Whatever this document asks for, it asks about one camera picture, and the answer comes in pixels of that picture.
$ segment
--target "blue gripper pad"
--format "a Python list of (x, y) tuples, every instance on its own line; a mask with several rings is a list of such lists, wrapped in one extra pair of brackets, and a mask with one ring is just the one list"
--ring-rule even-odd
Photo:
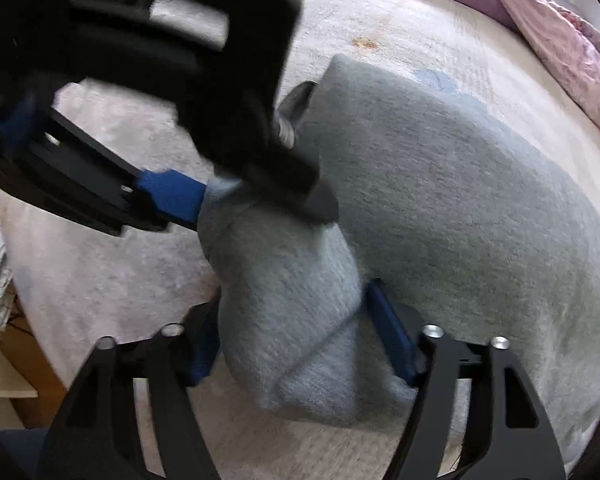
[(198, 226), (206, 185), (175, 170), (161, 173), (144, 170), (136, 189), (145, 190), (165, 219), (189, 229)]
[(398, 319), (394, 308), (382, 291), (381, 282), (373, 280), (366, 286), (366, 309), (376, 327), (384, 352), (394, 369), (394, 374), (409, 386), (418, 379), (415, 359), (417, 342), (414, 342)]
[(187, 375), (189, 386), (198, 386), (211, 374), (220, 351), (219, 303), (219, 297), (216, 297), (207, 304), (191, 307), (182, 322), (192, 351)]
[(33, 95), (28, 95), (0, 121), (0, 147), (7, 159), (15, 157), (27, 145), (29, 137), (44, 132), (43, 118), (38, 114)]

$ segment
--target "light gray fabric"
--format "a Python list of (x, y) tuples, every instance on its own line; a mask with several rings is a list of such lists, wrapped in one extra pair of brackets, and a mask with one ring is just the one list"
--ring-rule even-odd
[(414, 391), (360, 312), (379, 276), (457, 338), (509, 337), (570, 462), (600, 416), (600, 218), (478, 100), (440, 73), (416, 77), (336, 56), (315, 90), (300, 134), (320, 149), (338, 226), (210, 182), (199, 234), (222, 283), (226, 362), (269, 410), (395, 428)]

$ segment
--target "pink bedspread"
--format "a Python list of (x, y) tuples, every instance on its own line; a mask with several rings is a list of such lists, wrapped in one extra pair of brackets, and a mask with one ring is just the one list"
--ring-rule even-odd
[(567, 94), (600, 128), (600, 33), (553, 0), (500, 0)]

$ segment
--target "black metal bracket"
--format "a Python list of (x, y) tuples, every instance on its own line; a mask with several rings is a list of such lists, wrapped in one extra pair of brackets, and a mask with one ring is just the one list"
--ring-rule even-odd
[[(138, 377), (148, 379), (166, 477), (218, 479), (185, 390), (209, 373), (218, 352), (218, 302), (193, 307), (183, 325), (167, 325), (148, 340), (117, 345), (100, 339), (46, 438), (40, 480), (156, 479), (146, 471), (139, 443), (133, 397)], [(472, 380), (468, 424), (458, 469), (442, 478), (564, 480), (551, 424), (507, 340), (484, 346), (456, 341), (437, 326), (417, 330), (427, 363), (418, 372), (418, 396), (384, 480), (436, 478), (458, 378)]]
[[(302, 218), (337, 220), (317, 154), (292, 127), (285, 142), (274, 110), (301, 0), (195, 1), (227, 17), (224, 44), (111, 1), (0, 0), (0, 187), (109, 234), (195, 228), (189, 213), (156, 213), (155, 197), (130, 201), (120, 189), (136, 190), (139, 170), (52, 110), (65, 83), (92, 76), (173, 102), (201, 155)], [(66, 144), (50, 148), (45, 133)]]

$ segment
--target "blue strip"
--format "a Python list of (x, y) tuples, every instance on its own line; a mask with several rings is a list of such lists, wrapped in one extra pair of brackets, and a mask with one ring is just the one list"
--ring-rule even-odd
[(218, 311), (206, 316), (200, 336), (193, 347), (193, 361), (189, 369), (192, 386), (198, 386), (202, 380), (209, 377), (216, 356), (220, 350), (220, 335), (218, 333)]
[(156, 207), (170, 221), (196, 224), (205, 197), (206, 186), (175, 170), (162, 173), (144, 170), (136, 182), (136, 189), (151, 195)]
[(20, 101), (9, 117), (0, 121), (0, 150), (11, 159), (27, 144), (30, 136), (42, 130), (42, 120), (33, 95)]
[(0, 431), (0, 443), (29, 478), (36, 478), (38, 460), (48, 432), (48, 428)]
[(384, 292), (375, 282), (366, 287), (366, 309), (376, 327), (394, 374), (409, 386), (414, 386), (418, 378), (414, 364), (416, 343), (407, 335)]

